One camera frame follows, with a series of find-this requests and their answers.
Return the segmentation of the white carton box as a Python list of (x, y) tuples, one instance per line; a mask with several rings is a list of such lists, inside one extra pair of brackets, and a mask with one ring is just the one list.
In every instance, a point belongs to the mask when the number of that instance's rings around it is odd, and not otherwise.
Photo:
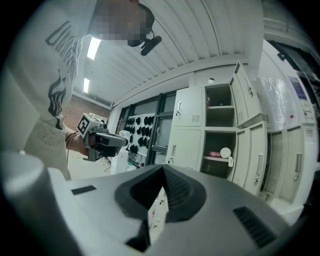
[(111, 160), (110, 174), (116, 175), (120, 173), (125, 173), (128, 168), (128, 155), (127, 150), (120, 151), (117, 156), (113, 157)]

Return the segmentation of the group of black helmets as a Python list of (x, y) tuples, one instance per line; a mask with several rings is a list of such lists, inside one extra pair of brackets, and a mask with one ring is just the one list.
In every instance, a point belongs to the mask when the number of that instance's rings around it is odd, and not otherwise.
[(128, 150), (132, 154), (147, 156), (154, 119), (154, 113), (134, 115), (128, 118), (125, 130), (130, 133)]

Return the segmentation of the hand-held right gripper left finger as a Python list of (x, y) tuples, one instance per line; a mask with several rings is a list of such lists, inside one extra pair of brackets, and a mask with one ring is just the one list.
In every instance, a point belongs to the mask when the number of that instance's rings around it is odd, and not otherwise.
[(164, 236), (154, 244), (148, 220), (127, 216), (116, 201), (117, 188), (142, 175), (160, 171), (152, 165), (135, 171), (66, 181), (48, 170), (50, 251), (58, 256), (164, 256)]

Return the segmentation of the grey metal locker cabinet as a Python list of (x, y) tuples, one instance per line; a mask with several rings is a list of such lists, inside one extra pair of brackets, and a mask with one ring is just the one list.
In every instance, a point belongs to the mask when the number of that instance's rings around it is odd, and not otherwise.
[[(184, 167), (190, 170), (219, 177), (232, 182), (236, 157), (237, 132), (247, 127), (237, 127), (235, 108), (229, 83), (234, 71), (226, 81), (216, 81), (213, 75), (205, 70), (198, 74), (197, 85), (180, 89), (176, 93), (172, 126), (165, 163)], [(300, 183), (292, 204), (275, 198), (265, 192), (271, 158), (270, 124), (263, 117), (267, 129), (267, 159), (259, 197), (271, 206), (289, 224), (295, 223), (304, 208), (304, 201), (299, 198), (298, 190), (304, 174), (305, 139), (303, 166)], [(210, 151), (220, 152), (230, 148), (233, 167), (228, 166), (228, 159), (209, 157)]]

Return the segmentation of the black window frame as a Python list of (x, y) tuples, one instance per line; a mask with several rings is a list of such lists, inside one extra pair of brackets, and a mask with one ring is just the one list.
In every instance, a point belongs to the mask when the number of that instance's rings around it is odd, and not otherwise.
[(163, 164), (166, 161), (169, 146), (170, 133), (173, 122), (173, 110), (176, 100), (176, 92), (161, 93), (152, 98), (131, 104), (121, 110), (116, 131), (125, 131), (130, 116), (152, 114), (154, 121), (149, 139), (147, 155), (133, 154), (128, 151), (127, 169), (142, 168), (152, 164)]

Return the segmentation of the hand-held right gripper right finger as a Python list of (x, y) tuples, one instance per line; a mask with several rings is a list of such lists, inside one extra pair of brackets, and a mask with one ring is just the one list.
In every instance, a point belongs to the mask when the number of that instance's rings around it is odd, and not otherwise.
[(206, 190), (202, 208), (188, 221), (168, 223), (159, 256), (292, 256), (301, 221), (288, 224), (268, 204), (238, 185), (187, 168), (176, 170)]

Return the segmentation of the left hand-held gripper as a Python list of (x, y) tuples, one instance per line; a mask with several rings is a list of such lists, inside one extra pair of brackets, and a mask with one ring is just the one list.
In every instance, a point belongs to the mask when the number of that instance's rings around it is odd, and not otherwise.
[(77, 130), (87, 149), (86, 161), (96, 162), (102, 157), (115, 157), (120, 147), (128, 145), (125, 137), (108, 133), (106, 123), (87, 113), (82, 115)]

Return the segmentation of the person's white printed shirt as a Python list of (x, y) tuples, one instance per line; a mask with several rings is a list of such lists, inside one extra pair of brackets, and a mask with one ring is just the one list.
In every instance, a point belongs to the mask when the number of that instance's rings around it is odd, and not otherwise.
[(63, 108), (97, 0), (46, 0), (13, 42), (0, 72), (0, 149), (23, 150), (71, 178)]

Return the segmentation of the person's left forearm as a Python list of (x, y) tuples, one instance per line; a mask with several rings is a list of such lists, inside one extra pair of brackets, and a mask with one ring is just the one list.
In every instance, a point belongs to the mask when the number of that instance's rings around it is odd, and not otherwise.
[(78, 152), (84, 156), (88, 155), (88, 149), (85, 147), (84, 140), (78, 131), (63, 125), (65, 131), (65, 145), (67, 150)]

